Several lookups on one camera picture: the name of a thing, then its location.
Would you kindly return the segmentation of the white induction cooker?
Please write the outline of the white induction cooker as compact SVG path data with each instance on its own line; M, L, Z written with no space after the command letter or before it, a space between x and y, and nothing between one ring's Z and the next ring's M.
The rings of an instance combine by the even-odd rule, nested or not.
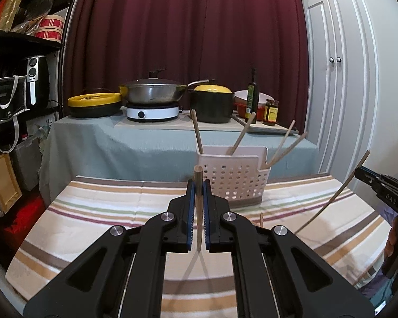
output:
M126 117L132 121L168 121L177 118L179 107L175 106L146 106L126 108Z

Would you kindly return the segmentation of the white perforated utensil holder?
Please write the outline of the white perforated utensil holder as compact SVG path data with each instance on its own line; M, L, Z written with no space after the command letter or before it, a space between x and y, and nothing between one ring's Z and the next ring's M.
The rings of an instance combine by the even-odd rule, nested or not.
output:
M197 165L203 167L212 194L226 199L231 207L260 203L271 170L267 147L239 146L232 155L229 150L229 146L204 146L203 153L197 153Z

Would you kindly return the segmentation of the grey blue tablecloth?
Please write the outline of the grey blue tablecloth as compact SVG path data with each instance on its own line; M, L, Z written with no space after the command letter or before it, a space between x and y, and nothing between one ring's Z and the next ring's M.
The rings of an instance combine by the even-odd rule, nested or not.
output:
M193 130L117 126L123 113L105 118L66 117L55 122L45 143L39 190L46 205L76 176L128 181L185 182L196 164ZM203 145L232 146L240 131L200 131ZM283 136L246 134L241 146L266 146L271 159ZM318 172L318 147L300 142L270 171L270 179Z

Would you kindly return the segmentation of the yellow lid electric cooker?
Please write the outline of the yellow lid electric cooker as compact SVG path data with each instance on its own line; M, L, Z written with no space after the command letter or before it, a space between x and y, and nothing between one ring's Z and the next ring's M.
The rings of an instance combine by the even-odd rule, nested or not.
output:
M74 118L101 118L112 116L120 111L120 93L88 93L68 99L70 115Z

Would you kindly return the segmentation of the black pot yellow lid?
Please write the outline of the black pot yellow lid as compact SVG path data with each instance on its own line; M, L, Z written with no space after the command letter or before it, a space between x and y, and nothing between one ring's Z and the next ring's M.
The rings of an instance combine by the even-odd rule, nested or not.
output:
M190 91L190 109L203 123L228 123L233 112L233 92L222 85L198 85Z

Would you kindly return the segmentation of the black air fryer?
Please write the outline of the black air fryer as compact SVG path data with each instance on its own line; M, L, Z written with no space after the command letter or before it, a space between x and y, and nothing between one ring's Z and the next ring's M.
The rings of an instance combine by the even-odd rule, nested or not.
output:
M26 102L30 110L45 109L49 102L49 68L45 56L27 60Z

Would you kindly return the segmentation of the steel wok with lid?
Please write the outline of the steel wok with lid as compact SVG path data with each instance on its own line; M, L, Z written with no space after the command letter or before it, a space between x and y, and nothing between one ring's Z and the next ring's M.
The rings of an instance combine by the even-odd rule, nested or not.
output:
M147 78L130 81L119 85L121 97L128 103L138 105L167 104L179 102L186 90L211 80L193 81L188 84L159 78L167 68L149 71Z

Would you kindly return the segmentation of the dark red curtain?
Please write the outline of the dark red curtain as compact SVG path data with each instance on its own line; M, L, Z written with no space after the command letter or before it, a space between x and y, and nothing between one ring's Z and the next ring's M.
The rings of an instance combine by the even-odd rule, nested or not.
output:
M64 51L63 96L161 70L179 83L213 79L259 90L278 122L305 128L308 40L302 0L77 0Z

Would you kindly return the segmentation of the white wardrobe doors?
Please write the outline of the white wardrobe doors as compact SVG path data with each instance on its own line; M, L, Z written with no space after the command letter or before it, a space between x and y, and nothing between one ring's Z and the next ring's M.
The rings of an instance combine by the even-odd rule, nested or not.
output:
M318 171L344 181L367 149L378 105L378 51L364 0L308 0L305 130Z

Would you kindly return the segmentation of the red striped round box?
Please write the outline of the red striped round box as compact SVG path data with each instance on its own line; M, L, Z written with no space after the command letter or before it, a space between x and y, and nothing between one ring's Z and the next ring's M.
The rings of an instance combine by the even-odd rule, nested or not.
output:
M64 17L57 14L50 14L41 20L38 29L34 32L34 36L45 40L61 42L63 28Z

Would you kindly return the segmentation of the dark olive oil bottle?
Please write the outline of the dark olive oil bottle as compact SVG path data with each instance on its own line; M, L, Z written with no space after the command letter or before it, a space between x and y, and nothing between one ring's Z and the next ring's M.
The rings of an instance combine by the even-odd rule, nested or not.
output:
M248 85L245 121L248 120L252 112L257 113L258 106L259 106L259 88L257 85L257 70L256 68L252 68L251 82Z

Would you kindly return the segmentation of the black white tote bag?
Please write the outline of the black white tote bag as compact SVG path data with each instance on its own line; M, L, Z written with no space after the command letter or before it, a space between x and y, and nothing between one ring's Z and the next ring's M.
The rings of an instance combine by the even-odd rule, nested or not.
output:
M11 76L0 78L0 125L8 122L13 123L14 141L12 146L1 149L3 154L9 154L18 143L20 128L18 115L28 111L25 96L27 76Z

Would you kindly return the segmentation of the wooden chopstick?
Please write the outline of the wooden chopstick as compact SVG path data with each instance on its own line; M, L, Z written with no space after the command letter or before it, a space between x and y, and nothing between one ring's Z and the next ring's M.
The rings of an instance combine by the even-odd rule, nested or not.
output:
M283 153L277 155L273 160L270 160L270 162L267 163L263 169L270 169L273 165L277 164L282 158L287 156L296 146L298 146L307 135L307 132L301 134Z
M197 118L195 109L192 109L190 111L190 115L191 115L191 119L193 121L193 126L194 126L194 130L195 130L195 138L196 138L196 142L198 145L198 151L199 151L199 154L203 154L203 143L202 143L201 137L200 137L200 129L199 129L198 118Z
M197 252L200 253L203 239L203 167L195 165L194 180L195 180L195 208L196 208L196 223L197 223Z
M283 136L282 141L280 142L276 152L273 154L272 158L270 159L269 163L267 164L269 167L272 166L273 162L275 161L277 155L279 154L280 150L282 149L287 137L290 136L290 132L292 131L293 127L295 125L295 120L293 119L292 122L290 123L290 126L288 128L288 130L286 131L285 135Z
M228 149L228 151L226 152L226 155L228 156L232 156L234 154L234 152L237 150L237 148L239 147L242 139L244 138L246 132L248 131L250 125L252 124L252 122L255 120L256 117L256 113L252 112L246 122L246 124L244 125L240 135L238 136L238 138L236 139L234 145Z
M260 213L260 215L259 215L259 226L261 228L264 227L264 214L263 213Z
M320 214L325 211L325 209L330 206L331 203L333 203L338 196L340 196L340 194L344 191L344 189L349 185L349 183L353 180L354 178L354 172L358 167L361 167L365 161L367 160L367 158L370 155L370 150L368 149L362 156L362 158L358 161L356 167L352 170L352 172L349 174L349 176L347 177L347 179L344 181L344 183L340 186L340 188L337 189L337 191L334 193L334 195L329 199L329 201L322 206L322 208L317 211L317 213L312 216L311 219L309 219L306 223L304 223L300 228L298 228L297 231L295 231L295 235L297 235L298 233L300 233L300 231L302 231L304 228L306 228L307 226L310 225L310 223L312 223L313 221L315 221L315 219L317 219L318 216L320 216Z

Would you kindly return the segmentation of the sauce jar yellow label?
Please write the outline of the sauce jar yellow label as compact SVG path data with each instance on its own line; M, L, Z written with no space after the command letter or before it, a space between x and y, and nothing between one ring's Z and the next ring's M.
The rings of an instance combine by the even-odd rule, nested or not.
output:
M267 99L265 104L265 112L263 123L269 126L274 126L277 123L279 101L274 99Z

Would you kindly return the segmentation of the black storage shelf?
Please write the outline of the black storage shelf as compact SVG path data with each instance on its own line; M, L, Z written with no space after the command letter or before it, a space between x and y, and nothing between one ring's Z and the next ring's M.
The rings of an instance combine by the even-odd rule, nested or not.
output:
M70 16L74 0L6 0L0 15L0 78L27 76L27 60L35 56L62 57L64 40L61 42L41 39L34 36L41 20L50 14ZM58 97L58 84L51 83L49 75L49 102L45 109L30 110L18 115L20 134L17 145L28 136L26 122L50 114L60 116L63 112L62 100ZM13 123L0 125L0 147L9 149L14 141ZM0 218L3 217L21 198L10 155L0 152Z

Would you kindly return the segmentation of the grey cutting board tray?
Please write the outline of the grey cutting board tray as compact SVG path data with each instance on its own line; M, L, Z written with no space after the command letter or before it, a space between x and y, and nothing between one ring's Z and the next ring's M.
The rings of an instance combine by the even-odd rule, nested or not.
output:
M243 126L246 125L246 121L244 120L244 118L240 118L236 114L232 115L231 117L233 120L240 123L241 125L243 125ZM249 126L247 133L249 133L249 134L285 135L287 131L288 131L288 128L285 128L278 124L275 124L275 126L268 126L261 121L257 121L256 123L252 123ZM296 134L298 134L298 131L296 129L292 128L290 130L289 135L296 135Z

